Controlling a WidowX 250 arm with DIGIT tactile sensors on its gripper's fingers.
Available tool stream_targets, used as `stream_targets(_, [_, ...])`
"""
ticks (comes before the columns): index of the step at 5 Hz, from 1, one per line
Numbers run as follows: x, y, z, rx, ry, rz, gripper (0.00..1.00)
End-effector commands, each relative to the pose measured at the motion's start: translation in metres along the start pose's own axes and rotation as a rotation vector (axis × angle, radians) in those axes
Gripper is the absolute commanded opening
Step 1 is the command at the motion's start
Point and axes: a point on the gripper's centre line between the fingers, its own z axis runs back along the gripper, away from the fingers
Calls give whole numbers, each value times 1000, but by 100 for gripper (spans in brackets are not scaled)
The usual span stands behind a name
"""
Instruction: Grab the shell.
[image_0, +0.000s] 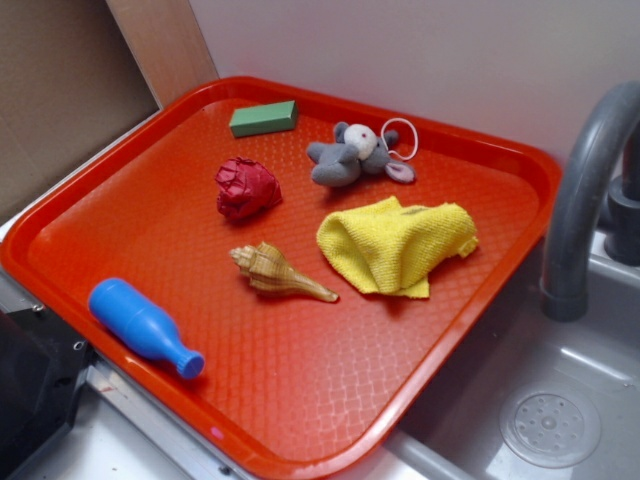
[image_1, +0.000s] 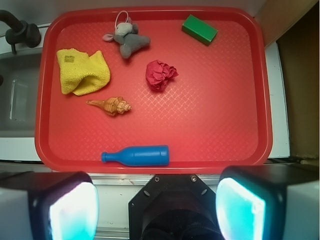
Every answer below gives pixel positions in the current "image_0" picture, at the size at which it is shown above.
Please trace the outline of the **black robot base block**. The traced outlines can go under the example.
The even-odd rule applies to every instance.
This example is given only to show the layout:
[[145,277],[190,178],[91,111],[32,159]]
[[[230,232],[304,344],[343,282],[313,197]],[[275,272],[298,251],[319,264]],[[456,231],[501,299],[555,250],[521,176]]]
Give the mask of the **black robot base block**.
[[69,433],[93,350],[46,307],[1,315],[1,477],[15,479]]

